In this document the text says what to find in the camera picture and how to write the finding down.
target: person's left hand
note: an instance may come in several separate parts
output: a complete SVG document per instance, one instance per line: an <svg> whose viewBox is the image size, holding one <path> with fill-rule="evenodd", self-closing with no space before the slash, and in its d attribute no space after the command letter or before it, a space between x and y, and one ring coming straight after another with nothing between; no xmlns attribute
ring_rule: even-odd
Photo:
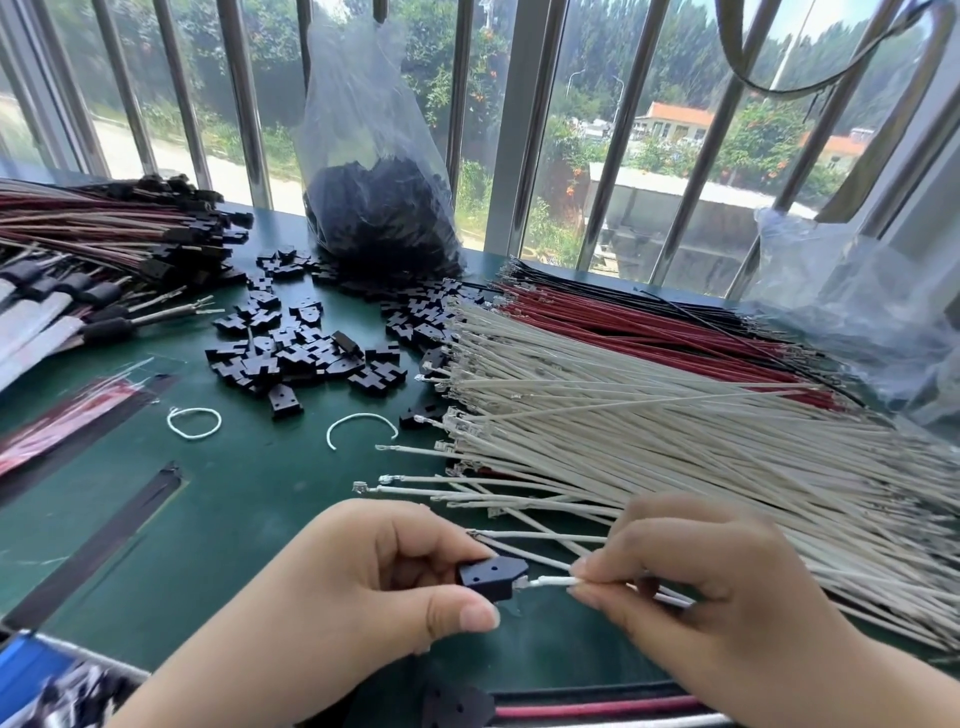
<svg viewBox="0 0 960 728"><path fill-rule="evenodd" d="M303 720L374 671L499 613L454 584L493 556L422 505L347 500L309 523L188 640L114 726L276 726Z"/></svg>

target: blue object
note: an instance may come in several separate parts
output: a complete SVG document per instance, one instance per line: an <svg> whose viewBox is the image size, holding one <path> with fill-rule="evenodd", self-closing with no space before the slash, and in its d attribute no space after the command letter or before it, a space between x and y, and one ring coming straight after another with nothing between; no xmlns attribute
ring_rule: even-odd
<svg viewBox="0 0 960 728"><path fill-rule="evenodd" d="M0 652L0 723L40 693L43 683L62 676L74 663L53 647L29 635L19 635Z"/></svg>

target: orange roof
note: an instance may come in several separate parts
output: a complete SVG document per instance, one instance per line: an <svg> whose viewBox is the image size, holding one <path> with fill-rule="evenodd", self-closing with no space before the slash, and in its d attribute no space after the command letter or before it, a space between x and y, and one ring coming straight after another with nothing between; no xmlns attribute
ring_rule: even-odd
<svg viewBox="0 0 960 728"><path fill-rule="evenodd" d="M804 132L804 135L800 137L800 145L804 146L809 137L810 132ZM841 157L859 157L866 149L867 145L865 142L854 141L848 136L833 135L824 145L825 152L829 152L832 155L840 155Z"/></svg>
<svg viewBox="0 0 960 728"><path fill-rule="evenodd" d="M708 127L713 121L713 114L703 109L691 109L690 107L675 107L670 104L661 104L655 101L650 105L646 114L655 119L666 119L667 121L676 121L681 124L693 124L698 127Z"/></svg>

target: plastic bag filled with black connectors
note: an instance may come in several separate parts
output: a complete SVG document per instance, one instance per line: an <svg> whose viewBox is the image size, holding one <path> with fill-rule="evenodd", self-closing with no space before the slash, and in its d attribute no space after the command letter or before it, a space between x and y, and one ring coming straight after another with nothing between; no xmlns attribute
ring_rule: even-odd
<svg viewBox="0 0 960 728"><path fill-rule="evenodd" d="M367 277L461 270L449 179L400 74L402 23L327 16L310 26L311 68L295 141L321 246Z"/></svg>

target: work surface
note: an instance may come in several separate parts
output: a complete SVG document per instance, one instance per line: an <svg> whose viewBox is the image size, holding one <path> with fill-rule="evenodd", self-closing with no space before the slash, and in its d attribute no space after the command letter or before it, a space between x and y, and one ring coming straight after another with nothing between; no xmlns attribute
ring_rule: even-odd
<svg viewBox="0 0 960 728"><path fill-rule="evenodd" d="M257 211L251 242L236 249L234 260L238 267L252 270L259 252L281 244L310 250L305 220ZM501 258L468 255L468 278L490 279L502 263ZM341 329L361 345L387 339L375 304L315 287L309 278L278 282L276 292L288 303L317 295L324 303L327 332ZM218 293L217 302L226 307L245 297L243 287L234 287ZM0 508L0 614L52 572L160 468L176 461L187 481L184 488L43 627L56 637L155 669L313 516L350 497L354 481L373 483L387 473L433 474L443 462L375 450L374 444L387 442L390 432L374 420L341 425L334 433L335 452L324 443L327 427L347 414L375 412L396 422L408 407L429 397L426 386L413 380L417 362L409 352L401 364L411 376L386 399L365 397L345 382L329 383L298 390L304 415L274 423L266 401L228 389L210 372L204 348L218 340L202 318L150 328L129 344L57 356L0 397L2 436L94 377L131 362L154 356L148 371L177 376L153 404ZM182 440L166 426L172 406L213 407L223 415L223 427L200 442ZM435 430L401 431L397 442L431 447L436 439ZM479 512L454 520L491 527ZM497 527L511 524L507 519ZM566 561L572 558L549 547L542 552ZM506 606L500 629L490 635L454 638L418 658L415 666L395 666L389 676L380 678L379 689L389 688L397 699L406 693L409 701L410 681L427 672L486 689L662 677L602 618L562 590L552 589L531 590ZM391 714L400 715L396 702L388 703ZM396 724L406 722L398 718Z"/></svg>

